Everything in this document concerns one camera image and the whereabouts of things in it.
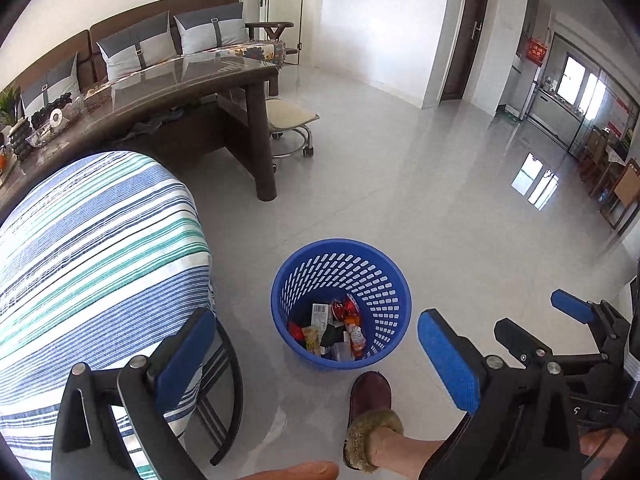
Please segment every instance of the kitchen counter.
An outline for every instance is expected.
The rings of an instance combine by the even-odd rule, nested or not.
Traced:
[[[529,111],[529,120],[569,147],[582,123],[582,116],[575,114],[562,99],[538,88]]]
[[[549,97],[550,99],[553,99],[562,108],[564,108],[565,111],[570,113],[572,116],[574,116],[579,121],[582,120],[582,116],[577,114],[576,112],[574,112],[574,109],[572,108],[572,106],[569,103],[567,103],[564,99],[562,99],[560,96],[558,96],[558,94],[556,94],[555,92],[547,92],[546,90],[543,90],[542,88],[538,88],[538,91],[541,94],[544,94],[546,97]]]

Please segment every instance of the glass tabletop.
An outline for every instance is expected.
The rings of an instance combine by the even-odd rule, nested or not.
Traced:
[[[114,134],[172,107],[197,102],[223,89],[263,84],[277,76],[277,67],[263,60],[220,52],[179,56],[114,82],[96,84],[74,102],[76,113],[59,135],[5,171],[0,208],[13,208],[37,183]]]

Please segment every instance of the kitchen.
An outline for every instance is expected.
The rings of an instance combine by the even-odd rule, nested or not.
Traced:
[[[533,83],[527,120],[573,155],[597,128],[625,160],[638,103],[593,59],[555,34],[542,75]]]

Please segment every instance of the bolt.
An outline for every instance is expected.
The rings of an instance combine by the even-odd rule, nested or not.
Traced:
[[[146,364],[146,357],[143,355],[136,355],[129,361],[131,368],[142,368]]]
[[[493,370],[498,370],[499,368],[502,368],[503,364],[504,364],[504,361],[500,359],[497,355],[489,355],[486,358],[486,365],[489,368],[492,368]]]
[[[73,375],[81,375],[86,370],[86,365],[84,363],[76,363],[73,368],[71,368],[71,373]]]
[[[558,363],[551,361],[546,364],[546,370],[551,375],[558,375],[562,371],[562,368]]]

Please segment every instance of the pillow strap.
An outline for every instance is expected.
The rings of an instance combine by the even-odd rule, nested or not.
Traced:
[[[49,93],[47,92],[47,90],[49,89],[49,82],[46,81],[45,79],[45,83],[42,86],[42,100],[44,102],[45,106],[49,106]]]
[[[129,37],[131,38],[133,45],[136,47],[136,56],[138,56],[138,61],[140,62],[140,69],[144,70],[146,68],[146,61],[145,55],[142,53],[142,47],[140,46],[140,38],[138,38],[137,34],[132,35],[130,31]]]
[[[212,18],[211,23],[213,24],[213,29],[216,31],[216,48],[219,48],[222,46],[222,33],[220,32],[219,19]]]

